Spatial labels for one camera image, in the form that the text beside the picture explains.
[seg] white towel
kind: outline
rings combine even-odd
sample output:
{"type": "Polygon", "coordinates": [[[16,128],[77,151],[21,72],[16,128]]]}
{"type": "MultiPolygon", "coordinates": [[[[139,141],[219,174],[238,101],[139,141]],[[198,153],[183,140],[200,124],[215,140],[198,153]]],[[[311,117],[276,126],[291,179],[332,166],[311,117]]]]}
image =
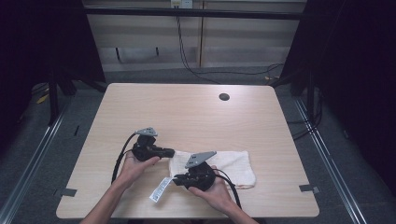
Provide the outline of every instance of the white towel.
{"type": "MultiPolygon", "coordinates": [[[[185,165],[194,153],[176,151],[175,156],[169,161],[171,176],[184,175],[188,172],[185,165]]],[[[256,184],[256,176],[250,166],[246,151],[218,151],[216,155],[206,160],[210,166],[223,171],[237,189],[251,189],[256,184]]]]}

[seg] forearm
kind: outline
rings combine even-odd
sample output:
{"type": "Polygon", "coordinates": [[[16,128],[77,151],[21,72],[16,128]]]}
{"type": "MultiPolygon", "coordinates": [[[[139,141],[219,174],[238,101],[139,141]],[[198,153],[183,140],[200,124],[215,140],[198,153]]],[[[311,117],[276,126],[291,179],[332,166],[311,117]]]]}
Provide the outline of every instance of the forearm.
{"type": "Polygon", "coordinates": [[[80,223],[108,223],[125,190],[126,188],[121,181],[114,181],[98,204],[80,223]]]}
{"type": "Polygon", "coordinates": [[[229,217],[235,224],[257,224],[253,218],[251,218],[248,214],[246,214],[241,208],[238,207],[235,203],[230,203],[223,213],[229,217]]]}

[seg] human hand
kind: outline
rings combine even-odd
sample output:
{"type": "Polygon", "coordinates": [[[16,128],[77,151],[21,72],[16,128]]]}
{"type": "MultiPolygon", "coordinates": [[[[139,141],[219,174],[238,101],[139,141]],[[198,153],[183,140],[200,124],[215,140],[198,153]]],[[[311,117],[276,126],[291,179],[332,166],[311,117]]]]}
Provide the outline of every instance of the human hand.
{"type": "Polygon", "coordinates": [[[147,161],[139,161],[134,157],[132,151],[125,153],[124,164],[119,177],[116,181],[121,181],[122,185],[128,189],[132,184],[144,173],[150,166],[154,165],[160,160],[160,157],[152,157],[147,161]]]}
{"type": "MultiPolygon", "coordinates": [[[[216,175],[219,174],[217,170],[214,170],[214,172],[216,175]]],[[[226,213],[226,209],[234,204],[224,180],[219,177],[216,177],[215,182],[210,189],[201,191],[198,188],[189,187],[189,192],[204,199],[210,206],[222,213],[226,213]]]]}

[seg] electrical cord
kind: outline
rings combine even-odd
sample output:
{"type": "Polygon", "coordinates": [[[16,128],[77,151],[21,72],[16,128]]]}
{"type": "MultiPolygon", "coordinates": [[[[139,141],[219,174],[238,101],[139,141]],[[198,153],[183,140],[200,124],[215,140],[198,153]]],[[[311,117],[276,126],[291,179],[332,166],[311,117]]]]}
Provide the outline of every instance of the electrical cord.
{"type": "Polygon", "coordinates": [[[124,146],[123,146],[123,148],[122,148],[122,151],[121,151],[121,153],[120,153],[120,155],[119,155],[119,158],[117,159],[117,162],[116,162],[116,165],[114,166],[114,171],[113,171],[113,176],[112,176],[112,178],[111,178],[111,183],[113,183],[114,182],[114,180],[116,180],[116,178],[117,178],[117,173],[119,172],[119,168],[120,168],[120,164],[121,164],[121,161],[122,161],[122,157],[125,155],[125,153],[127,152],[124,152],[125,151],[125,148],[128,146],[128,144],[129,144],[129,142],[131,141],[131,139],[134,137],[136,135],[136,133],[133,133],[129,138],[128,138],[128,140],[126,140],[126,142],[125,142],[125,144],[124,144],[124,146]]]}
{"type": "Polygon", "coordinates": [[[123,154],[125,155],[127,152],[132,151],[131,149],[126,150],[123,154]]]}
{"type": "Polygon", "coordinates": [[[293,121],[286,121],[288,124],[300,124],[300,123],[306,123],[308,120],[307,119],[301,119],[301,120],[293,120],[293,121]]]}
{"type": "Polygon", "coordinates": [[[296,141],[304,136],[306,136],[309,133],[312,133],[320,124],[321,119],[322,119],[322,107],[323,107],[323,95],[321,91],[318,93],[318,105],[317,105],[317,114],[315,115],[315,124],[308,128],[308,130],[303,130],[301,132],[293,134],[293,140],[296,141]]]}
{"type": "Polygon", "coordinates": [[[225,180],[228,183],[228,185],[230,185],[230,188],[233,191],[233,196],[235,197],[235,202],[242,209],[241,202],[239,201],[238,192],[236,192],[235,184],[233,184],[233,182],[231,182],[231,180],[229,178],[226,178],[222,175],[215,175],[215,176],[225,180]]]}
{"type": "Polygon", "coordinates": [[[269,86],[275,89],[278,86],[292,82],[295,78],[297,78],[302,72],[306,70],[306,68],[308,67],[308,62],[302,61],[299,63],[297,67],[298,69],[288,73],[286,76],[283,76],[282,78],[279,78],[278,80],[271,83],[269,86]]]}
{"type": "Polygon", "coordinates": [[[209,78],[206,78],[206,77],[200,77],[199,75],[206,75],[206,74],[235,74],[235,75],[255,76],[255,75],[262,75],[262,74],[266,74],[267,73],[268,77],[270,77],[269,76],[269,72],[270,71],[278,68],[279,66],[284,65],[283,63],[273,63],[273,64],[270,64],[265,71],[256,72],[256,73],[227,72],[227,71],[224,71],[224,72],[216,72],[216,71],[214,71],[214,72],[196,72],[196,71],[192,71],[192,69],[190,68],[189,63],[187,61],[186,53],[185,53],[185,50],[184,50],[184,44],[183,44],[183,38],[182,38],[181,26],[180,26],[180,17],[177,17],[177,32],[178,32],[180,58],[181,58],[181,61],[183,62],[184,67],[189,72],[191,72],[193,75],[195,75],[196,77],[198,77],[200,79],[203,79],[203,80],[206,80],[206,81],[213,82],[215,84],[220,84],[220,83],[217,82],[216,80],[212,80],[212,79],[209,79],[209,78]]]}
{"type": "Polygon", "coordinates": [[[228,178],[229,180],[231,180],[231,178],[230,178],[226,173],[224,173],[222,170],[219,170],[219,169],[212,169],[212,170],[221,172],[222,174],[224,174],[225,176],[227,176],[227,178],[228,178]]]}

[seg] table top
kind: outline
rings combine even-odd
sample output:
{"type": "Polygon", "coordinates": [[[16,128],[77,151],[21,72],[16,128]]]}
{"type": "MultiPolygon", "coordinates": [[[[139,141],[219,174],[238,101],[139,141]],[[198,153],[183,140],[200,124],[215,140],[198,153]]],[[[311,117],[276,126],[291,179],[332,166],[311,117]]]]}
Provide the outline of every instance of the table top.
{"type": "MultiPolygon", "coordinates": [[[[315,217],[318,205],[273,88],[194,84],[111,84],[98,109],[68,189],[57,209],[60,218],[83,218],[110,186],[116,159],[136,130],[153,127],[156,145],[187,152],[249,153],[256,186],[240,189],[252,217],[315,217]],[[228,101],[219,98],[230,96],[228,101]]],[[[150,167],[127,189],[113,217],[225,217],[205,201],[171,183],[161,199],[149,199],[164,177],[169,159],[150,167]]]]}

